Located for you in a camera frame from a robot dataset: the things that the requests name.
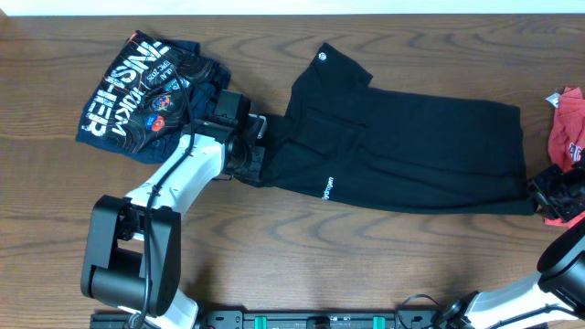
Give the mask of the black t-shirt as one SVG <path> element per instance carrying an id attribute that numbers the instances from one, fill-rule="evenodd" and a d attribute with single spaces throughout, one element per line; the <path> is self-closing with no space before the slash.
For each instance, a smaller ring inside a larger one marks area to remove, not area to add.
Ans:
<path id="1" fill-rule="evenodd" d="M 530 216 L 520 110 L 371 86 L 323 44 L 271 115 L 259 186 L 415 214 Z"/>

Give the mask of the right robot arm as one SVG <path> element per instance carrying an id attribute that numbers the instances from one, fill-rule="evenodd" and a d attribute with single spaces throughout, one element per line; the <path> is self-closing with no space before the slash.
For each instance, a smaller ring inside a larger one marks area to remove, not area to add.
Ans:
<path id="1" fill-rule="evenodd" d="M 528 182 L 545 218 L 565 223 L 584 213 L 584 161 L 567 172 L 554 164 Z M 537 271 L 491 292 L 472 292 L 439 315 L 444 328 L 530 328 L 584 318 L 584 221 L 568 228 L 541 255 Z"/>

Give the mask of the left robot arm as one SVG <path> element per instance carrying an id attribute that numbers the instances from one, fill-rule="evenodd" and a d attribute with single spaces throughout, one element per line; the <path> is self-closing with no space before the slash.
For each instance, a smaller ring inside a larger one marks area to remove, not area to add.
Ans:
<path id="1" fill-rule="evenodd" d="M 223 90 L 214 110 L 186 126 L 161 167 L 125 197 L 102 196 L 91 212 L 83 295 L 118 308 L 93 328 L 193 328 L 197 303 L 180 290 L 182 219 L 219 175 L 256 181 L 265 117 L 244 95 Z"/>

